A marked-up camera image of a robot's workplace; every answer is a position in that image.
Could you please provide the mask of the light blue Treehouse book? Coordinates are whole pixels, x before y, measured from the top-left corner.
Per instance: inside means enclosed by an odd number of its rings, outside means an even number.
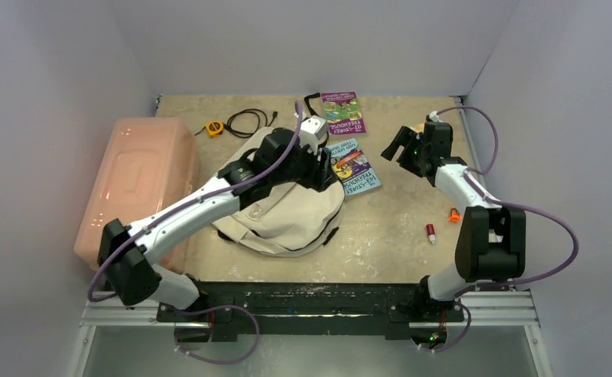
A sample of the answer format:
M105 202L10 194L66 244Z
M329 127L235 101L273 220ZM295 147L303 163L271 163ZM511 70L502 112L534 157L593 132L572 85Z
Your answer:
M356 196L382 183L356 138L328 145L330 164L343 185L345 196Z

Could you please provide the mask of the purple Treehouse book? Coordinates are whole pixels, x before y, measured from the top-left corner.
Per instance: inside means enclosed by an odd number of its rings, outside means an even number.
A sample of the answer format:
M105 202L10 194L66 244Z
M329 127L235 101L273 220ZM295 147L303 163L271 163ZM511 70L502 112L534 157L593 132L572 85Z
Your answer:
M331 135L365 134L361 106L354 91L321 93Z

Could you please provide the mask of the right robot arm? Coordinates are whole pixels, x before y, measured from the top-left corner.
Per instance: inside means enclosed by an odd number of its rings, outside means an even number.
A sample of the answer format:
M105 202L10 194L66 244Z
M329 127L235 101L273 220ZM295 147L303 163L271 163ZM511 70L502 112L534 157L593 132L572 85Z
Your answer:
M381 154L427 179L462 216L453 263L425 276L408 304L425 320L452 307L456 296L476 283L505 284L521 277L526 267L524 210L501 205L472 176L466 162L453 156L452 143L453 128L448 123L428 121L421 132L401 127Z

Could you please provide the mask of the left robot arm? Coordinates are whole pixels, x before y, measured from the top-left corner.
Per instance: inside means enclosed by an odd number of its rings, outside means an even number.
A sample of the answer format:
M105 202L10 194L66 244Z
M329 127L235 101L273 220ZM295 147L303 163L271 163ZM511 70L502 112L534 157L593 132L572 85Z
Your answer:
M206 227L274 258L323 247L339 229L345 199L330 157L309 143L306 131L260 130L189 196L130 224L108 222L97 277L126 306L153 299L199 320L207 310L203 291L192 276L161 266L161 259Z

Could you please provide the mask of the beige canvas backpack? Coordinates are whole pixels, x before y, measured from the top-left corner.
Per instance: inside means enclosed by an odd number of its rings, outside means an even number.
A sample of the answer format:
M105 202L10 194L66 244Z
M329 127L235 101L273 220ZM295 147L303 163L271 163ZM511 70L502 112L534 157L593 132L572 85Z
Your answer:
M292 130L261 130L218 172L240 209L214 222L218 235L260 254L293 258L326 245L336 234L345 194L338 179L323 192L300 185L306 154Z

